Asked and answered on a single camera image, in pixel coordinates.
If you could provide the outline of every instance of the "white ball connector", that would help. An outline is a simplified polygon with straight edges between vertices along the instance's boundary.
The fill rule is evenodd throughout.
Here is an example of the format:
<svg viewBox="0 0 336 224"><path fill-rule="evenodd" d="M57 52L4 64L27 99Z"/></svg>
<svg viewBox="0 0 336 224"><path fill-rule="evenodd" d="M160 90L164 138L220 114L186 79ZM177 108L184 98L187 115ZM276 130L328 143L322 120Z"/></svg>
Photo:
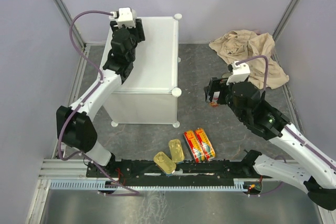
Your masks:
<svg viewBox="0 0 336 224"><path fill-rule="evenodd" d="M174 127L174 128L178 128L178 127L180 127L180 122L177 121L176 123L173 123L173 127Z"/></svg>
<svg viewBox="0 0 336 224"><path fill-rule="evenodd" d="M180 97L181 94L182 94L182 90L181 90L181 89L179 89L179 88L173 88L173 90L172 90L172 95L173 95L174 97Z"/></svg>
<svg viewBox="0 0 336 224"><path fill-rule="evenodd" d="M111 125L112 125L112 127L117 127L119 125L119 123L116 123L116 122L112 121Z"/></svg>
<svg viewBox="0 0 336 224"><path fill-rule="evenodd" d="M176 20L180 20L180 19L182 19L182 14L181 14L181 13L176 13L176 14L174 15L174 18L175 18Z"/></svg>

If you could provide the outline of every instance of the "gray carpet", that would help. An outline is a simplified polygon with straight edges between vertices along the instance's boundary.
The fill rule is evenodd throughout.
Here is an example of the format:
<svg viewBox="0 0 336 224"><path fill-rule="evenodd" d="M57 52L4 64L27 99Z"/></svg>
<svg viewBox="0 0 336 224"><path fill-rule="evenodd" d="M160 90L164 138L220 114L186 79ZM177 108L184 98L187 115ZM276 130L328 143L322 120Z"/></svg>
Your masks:
<svg viewBox="0 0 336 224"><path fill-rule="evenodd" d="M89 58L100 64L104 46L91 46ZM212 51L208 44L179 45L178 87L182 95L178 99L178 129L172 125L119 124L113 128L111 118L102 107L94 119L99 142L115 154L117 159L152 159L159 151L170 153L168 141L179 138L183 143L186 159L191 159L182 134L198 127L204 128L217 155L223 159L242 159L244 149L258 150L275 157L279 154L289 156L278 147L253 135L224 105L217 108L209 106L204 100L203 87L211 77L220 77L227 72L227 65ZM87 64L80 95L94 82L97 73ZM267 90L266 100L286 116L290 117L282 88Z"/></svg>

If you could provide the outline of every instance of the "cable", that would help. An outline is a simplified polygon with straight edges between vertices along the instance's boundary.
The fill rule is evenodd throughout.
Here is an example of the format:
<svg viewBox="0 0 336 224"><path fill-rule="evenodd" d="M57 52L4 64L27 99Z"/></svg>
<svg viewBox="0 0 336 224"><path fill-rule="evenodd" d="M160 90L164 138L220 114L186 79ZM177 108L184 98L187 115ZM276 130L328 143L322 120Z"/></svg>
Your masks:
<svg viewBox="0 0 336 224"><path fill-rule="evenodd" d="M73 20L72 20L72 23L70 25L70 28L69 28L69 36L70 36L70 40L71 40L71 44L73 45L73 47L75 48L75 50L77 51L77 53L84 59L86 60L88 63L90 63L95 69L97 69L99 75L100 75L100 80L102 81L104 79L104 75L103 75L103 72L100 70L100 68L94 64L91 60L89 60L89 58L87 58L82 52L81 50L76 46L76 43L74 41L74 38L72 36L72 29L73 29L73 26L76 22L76 20L83 16L83 15L86 15L86 14L90 14L90 13L98 13L98 14L105 14L105 15L108 15L108 16L111 16L112 14L111 13L108 13L108 12L102 12L100 10L88 10L86 12L83 12L83 13L80 13L78 14ZM98 82L97 85L84 97L84 99L82 100L81 104L83 104L84 102L86 102L89 97L98 89L98 87L101 85L101 82ZM136 190L133 190L131 188L128 188L124 185L121 185L120 183L118 183L117 181L115 181L110 175L107 174L107 172L104 171L104 169L95 161L93 161L89 156L87 156L85 153L81 152L81 151L76 151L74 153L72 153L71 155L69 155L68 157L62 157L61 155L61 143L62 143L62 139L63 139L63 135L64 135L64 132L65 132L65 129L66 127L68 126L69 122L71 121L71 119L73 118L73 116L76 114L76 112L80 109L81 105L79 104L73 111L72 113L68 116L68 118L66 119L61 131L60 131L60 134L59 134L59 138L58 138L58 142L57 142L57 152L58 152L58 157L60 160L63 160L63 161L67 161L69 159L71 159L73 156L79 154L79 155L82 155L84 156L87 160L89 160L90 162L92 162L98 170L100 170L109 180L111 180L113 183L115 183L116 186L119 186L119 187L122 187L128 191L131 191L133 192L132 194L110 194L109 196L135 196L135 195L139 195L140 193Z"/></svg>
<svg viewBox="0 0 336 224"><path fill-rule="evenodd" d="M286 159L285 159L285 157L284 156L282 156L282 155L278 155L278 156L276 156L274 159L276 160L276 159L278 159L278 158L282 158L283 159L283 162L284 163L287 163L287 161L286 161ZM263 186L262 184L262 176L260 177L260 183L261 183L261 187ZM263 194L258 194L258 195L250 195L250 197L260 197L260 196L264 196L264 195L267 195L267 194L270 194L270 193L273 193L274 191L276 191L276 190L279 190L282 186L284 185L284 182L280 182L280 184L276 187L276 188L274 188L274 189L272 189L271 191L268 191L268 192L266 192L266 193L263 193Z"/></svg>
<svg viewBox="0 0 336 224"><path fill-rule="evenodd" d="M264 88L262 89L265 92L266 91L267 74L268 74L268 59L265 55L257 55L257 56L253 56L249 59L246 59L246 60L241 60L241 61L237 62L236 65L240 65L242 63L246 63L250 60L254 60L254 59L258 59L258 58L264 58L264 60L265 60Z"/></svg>

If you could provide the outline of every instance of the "gold tin can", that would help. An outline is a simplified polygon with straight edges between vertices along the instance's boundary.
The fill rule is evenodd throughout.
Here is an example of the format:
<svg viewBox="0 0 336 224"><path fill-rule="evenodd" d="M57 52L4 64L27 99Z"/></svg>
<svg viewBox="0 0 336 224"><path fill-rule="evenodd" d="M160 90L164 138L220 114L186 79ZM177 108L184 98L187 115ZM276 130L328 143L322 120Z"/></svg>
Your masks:
<svg viewBox="0 0 336 224"><path fill-rule="evenodd" d="M154 156L154 162L166 175L172 175L176 169L176 164L163 152Z"/></svg>
<svg viewBox="0 0 336 224"><path fill-rule="evenodd" d="M170 153L172 154L172 161L176 164L184 161L184 153L182 150L181 141L178 139L170 140L169 143Z"/></svg>

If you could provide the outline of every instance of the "metal frame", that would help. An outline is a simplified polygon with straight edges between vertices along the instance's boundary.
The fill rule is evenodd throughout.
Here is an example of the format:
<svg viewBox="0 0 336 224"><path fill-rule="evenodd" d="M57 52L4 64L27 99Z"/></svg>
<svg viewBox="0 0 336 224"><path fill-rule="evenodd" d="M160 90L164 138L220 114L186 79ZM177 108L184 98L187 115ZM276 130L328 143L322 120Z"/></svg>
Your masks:
<svg viewBox="0 0 336 224"><path fill-rule="evenodd" d="M72 18L71 15L67 9L67 7L65 6L65 4L63 3L62 0L54 0L57 8L59 9L62 17L64 18L64 20L66 21L66 23L68 24L68 26L70 27L71 23L72 23ZM79 34L79 31L77 30L77 28L74 26L73 27L73 35L76 39L76 41L78 42L78 44L80 45L81 48L83 48L85 46L85 42L82 39L82 37Z"/></svg>
<svg viewBox="0 0 336 224"><path fill-rule="evenodd" d="M282 30L284 29L290 15L293 13L293 11L294 11L295 7L297 6L297 4L299 3L299 1L300 0L291 0L289 2L289 5L287 6L284 14L282 15L280 22L278 23L277 27L274 30L273 39L274 39L275 42L279 38L279 36L280 36Z"/></svg>
<svg viewBox="0 0 336 224"><path fill-rule="evenodd" d="M279 66L281 66L276 51L273 54L273 58L274 58L274 61L277 64L279 64ZM301 122L299 120L298 112L297 112L296 106L294 104L293 96L291 94L291 91L290 91L289 86L287 85L287 83L285 83L284 85L282 85L282 90L285 93L285 99L286 99L287 106L289 108L289 113L290 113L291 121L296 126L296 128L298 128L300 130L300 132L302 134L304 134L305 132L304 132L304 130L302 128L302 124L301 124Z"/></svg>

